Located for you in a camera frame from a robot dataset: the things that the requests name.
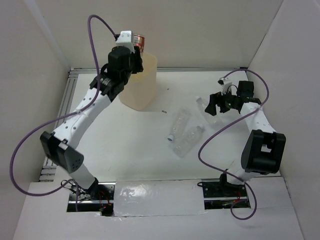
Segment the red cap labelled bottle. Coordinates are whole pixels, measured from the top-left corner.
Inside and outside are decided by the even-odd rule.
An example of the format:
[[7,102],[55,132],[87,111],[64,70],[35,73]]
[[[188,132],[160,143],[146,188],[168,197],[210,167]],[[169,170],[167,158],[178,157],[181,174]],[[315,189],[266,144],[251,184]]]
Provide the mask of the red cap labelled bottle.
[[139,47],[140,53],[143,54],[145,48],[145,37],[141,34],[135,33],[133,35],[133,44]]

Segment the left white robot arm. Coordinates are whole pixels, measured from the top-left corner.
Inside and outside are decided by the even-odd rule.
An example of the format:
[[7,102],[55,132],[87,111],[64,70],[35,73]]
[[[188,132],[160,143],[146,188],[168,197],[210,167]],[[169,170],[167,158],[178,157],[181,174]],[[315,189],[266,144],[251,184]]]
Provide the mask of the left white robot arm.
[[116,46],[108,54],[108,62],[101,68],[100,82],[94,79],[76,108],[53,132],[44,131],[40,142],[46,156],[63,168],[81,187],[81,194],[88,200],[107,193],[84,164],[84,156],[76,150],[79,142],[97,116],[124,90],[132,74],[143,71],[143,60],[138,46],[130,50]]

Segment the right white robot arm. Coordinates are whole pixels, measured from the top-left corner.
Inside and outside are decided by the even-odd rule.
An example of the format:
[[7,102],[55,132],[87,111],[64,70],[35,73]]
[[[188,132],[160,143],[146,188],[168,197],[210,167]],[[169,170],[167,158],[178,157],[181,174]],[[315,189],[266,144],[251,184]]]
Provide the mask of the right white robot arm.
[[219,182],[218,190],[223,196],[230,196],[236,185],[243,185],[259,175],[275,174],[279,171],[286,137],[268,122],[262,108],[262,102],[254,97],[254,83],[239,81],[236,94],[232,94],[232,81],[227,78],[218,80],[221,91],[209,97],[204,112],[215,116],[217,108],[220,113],[236,110],[245,118],[250,131],[240,161],[234,161],[228,168],[227,179]]

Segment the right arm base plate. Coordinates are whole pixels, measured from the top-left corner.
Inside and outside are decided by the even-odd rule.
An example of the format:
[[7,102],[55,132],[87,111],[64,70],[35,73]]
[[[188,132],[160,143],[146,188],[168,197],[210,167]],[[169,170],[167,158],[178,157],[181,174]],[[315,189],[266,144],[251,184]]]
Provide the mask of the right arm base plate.
[[240,203],[237,203],[234,208],[250,207],[244,185],[232,185],[213,180],[200,181],[197,186],[202,189],[205,210],[230,209],[236,202]]

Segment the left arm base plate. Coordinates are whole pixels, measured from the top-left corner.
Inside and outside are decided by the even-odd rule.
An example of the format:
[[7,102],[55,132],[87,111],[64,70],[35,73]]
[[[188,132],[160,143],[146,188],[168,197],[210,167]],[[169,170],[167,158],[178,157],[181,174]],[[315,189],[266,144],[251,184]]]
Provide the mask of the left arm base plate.
[[65,189],[69,190],[66,211],[68,213],[95,212],[104,217],[113,217],[115,187],[115,182],[100,182],[99,192],[96,196],[91,197],[81,188],[78,189],[77,195],[77,187],[73,183],[65,187]]

